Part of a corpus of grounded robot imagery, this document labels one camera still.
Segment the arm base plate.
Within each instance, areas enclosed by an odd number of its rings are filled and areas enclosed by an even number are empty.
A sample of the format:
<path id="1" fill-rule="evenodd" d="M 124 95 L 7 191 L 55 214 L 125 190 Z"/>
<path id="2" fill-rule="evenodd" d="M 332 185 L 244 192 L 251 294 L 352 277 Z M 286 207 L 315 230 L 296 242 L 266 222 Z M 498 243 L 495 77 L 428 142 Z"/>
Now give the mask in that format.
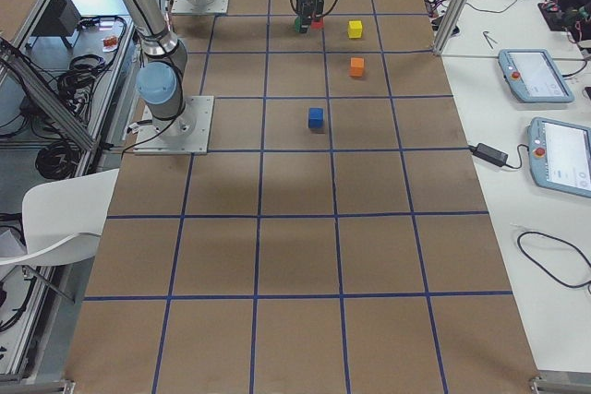
<path id="1" fill-rule="evenodd" d="M 174 0 L 173 15 L 181 16 L 219 16 L 225 15 L 229 0 Z"/>
<path id="2" fill-rule="evenodd" d="M 168 127 L 168 122 L 154 120 L 149 107 L 145 105 L 142 119 L 151 120 L 151 123 L 139 128 L 133 152 L 149 155 L 205 155 L 208 152 L 213 108 L 213 96 L 187 96 L 185 110 Z"/>

